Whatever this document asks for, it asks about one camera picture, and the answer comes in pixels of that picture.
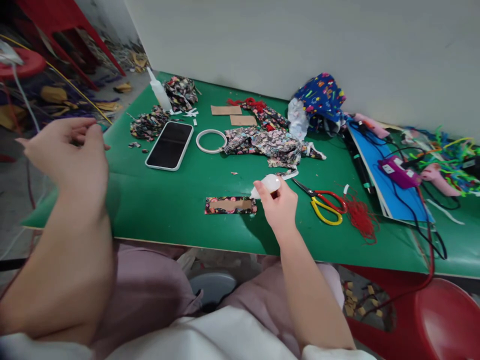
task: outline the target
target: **scissors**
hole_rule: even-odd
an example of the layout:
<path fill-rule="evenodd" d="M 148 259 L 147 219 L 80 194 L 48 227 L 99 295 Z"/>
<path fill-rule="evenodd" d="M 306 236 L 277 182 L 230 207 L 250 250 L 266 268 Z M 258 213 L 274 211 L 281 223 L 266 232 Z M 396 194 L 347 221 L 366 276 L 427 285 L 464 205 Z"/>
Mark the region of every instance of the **scissors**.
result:
<path fill-rule="evenodd" d="M 313 207 L 313 210 L 315 210 L 315 214 L 318 216 L 320 220 L 322 220 L 325 224 L 328 225 L 340 225 L 343 221 L 342 214 L 345 214 L 347 212 L 347 204 L 345 204 L 345 201 L 338 196 L 336 193 L 331 192 L 331 191 L 314 191 L 312 189 L 309 189 L 305 185 L 303 185 L 301 182 L 297 181 L 296 179 L 292 179 L 295 184 L 297 184 L 304 192 L 306 192 L 308 195 L 311 197 L 311 206 Z M 340 207 L 335 206 L 332 204 L 330 200 L 325 198 L 324 195 L 331 195 L 335 199 L 338 200 L 340 203 Z M 322 208 L 328 210 L 331 213 L 334 213 L 336 215 L 337 220 L 336 221 L 330 221 L 326 219 L 322 213 L 319 210 L 319 206 Z"/>

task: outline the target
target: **blue board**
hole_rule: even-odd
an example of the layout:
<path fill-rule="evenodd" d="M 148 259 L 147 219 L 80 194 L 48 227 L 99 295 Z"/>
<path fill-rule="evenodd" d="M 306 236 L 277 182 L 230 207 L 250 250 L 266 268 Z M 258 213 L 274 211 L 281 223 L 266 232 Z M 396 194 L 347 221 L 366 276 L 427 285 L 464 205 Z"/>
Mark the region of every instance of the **blue board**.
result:
<path fill-rule="evenodd" d="M 425 213 L 425 208 L 422 204 L 422 200 L 417 194 L 415 188 L 402 189 L 397 184 L 393 184 L 390 178 L 384 173 L 379 165 L 379 160 L 382 159 L 380 153 L 383 156 L 389 155 L 392 150 L 388 145 L 374 145 L 368 141 L 358 130 L 348 125 L 350 129 L 351 136 L 355 140 L 358 150 L 363 157 L 365 165 L 370 170 L 371 175 L 374 177 L 374 182 L 376 183 L 377 190 L 382 194 L 385 204 L 388 207 L 391 217 L 395 220 L 401 221 L 414 221 L 414 215 L 396 196 L 394 192 L 394 186 L 396 193 L 399 197 L 402 198 L 404 202 L 411 207 L 415 212 L 416 218 L 419 222 L 427 221 L 427 214 Z M 373 142 L 377 144 L 385 143 L 383 140 L 380 140 L 374 134 L 369 133 Z M 430 222 L 434 222 L 434 218 L 431 214 L 428 215 Z"/>

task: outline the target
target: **hand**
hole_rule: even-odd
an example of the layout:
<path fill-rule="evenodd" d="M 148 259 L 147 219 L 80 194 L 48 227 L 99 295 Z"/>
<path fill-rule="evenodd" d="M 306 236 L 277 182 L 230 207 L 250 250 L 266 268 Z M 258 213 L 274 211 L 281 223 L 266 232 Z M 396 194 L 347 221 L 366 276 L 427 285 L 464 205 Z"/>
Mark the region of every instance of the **hand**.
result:
<path fill-rule="evenodd" d="M 277 190 L 278 197 L 273 198 L 261 181 L 253 183 L 260 194 L 261 203 L 265 210 L 266 220 L 274 233 L 284 230 L 295 229 L 295 213 L 299 196 L 280 177 L 280 188 Z"/>
<path fill-rule="evenodd" d="M 32 139 L 16 140 L 25 147 L 26 157 L 60 192 L 105 198 L 109 178 L 105 150 L 110 147 L 104 144 L 102 128 L 94 118 L 58 119 Z M 72 145 L 72 141 L 83 146 Z"/>

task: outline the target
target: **white glue bottle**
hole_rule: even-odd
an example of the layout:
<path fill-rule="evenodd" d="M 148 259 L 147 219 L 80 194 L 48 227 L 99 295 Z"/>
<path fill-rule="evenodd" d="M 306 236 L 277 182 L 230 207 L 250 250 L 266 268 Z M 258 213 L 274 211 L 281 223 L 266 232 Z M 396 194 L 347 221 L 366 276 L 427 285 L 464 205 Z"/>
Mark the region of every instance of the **white glue bottle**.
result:
<path fill-rule="evenodd" d="M 280 188 L 280 178 L 275 174 L 268 174 L 262 181 L 268 192 L 271 194 Z M 250 199 L 260 199 L 260 194 L 255 187 L 251 190 Z"/>
<path fill-rule="evenodd" d="M 172 110 L 172 104 L 170 103 L 170 99 L 167 96 L 167 93 L 165 92 L 162 83 L 155 78 L 154 73 L 148 66 L 146 67 L 146 70 L 150 75 L 150 86 L 153 90 L 153 93 L 155 94 L 156 99 L 158 100 L 158 103 L 160 104 L 164 112 L 169 112 L 170 110 Z"/>

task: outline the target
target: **blue patterned fabric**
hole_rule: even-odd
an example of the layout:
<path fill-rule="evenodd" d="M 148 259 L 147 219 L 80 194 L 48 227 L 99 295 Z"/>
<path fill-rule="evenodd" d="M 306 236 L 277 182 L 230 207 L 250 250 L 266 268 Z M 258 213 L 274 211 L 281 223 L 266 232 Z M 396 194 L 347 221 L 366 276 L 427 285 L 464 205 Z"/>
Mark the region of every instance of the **blue patterned fabric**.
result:
<path fill-rule="evenodd" d="M 350 116 L 340 109 L 346 100 L 344 91 L 328 72 L 312 77 L 298 89 L 294 97 L 303 102 L 303 110 L 309 121 L 308 131 L 336 134 L 350 119 Z"/>

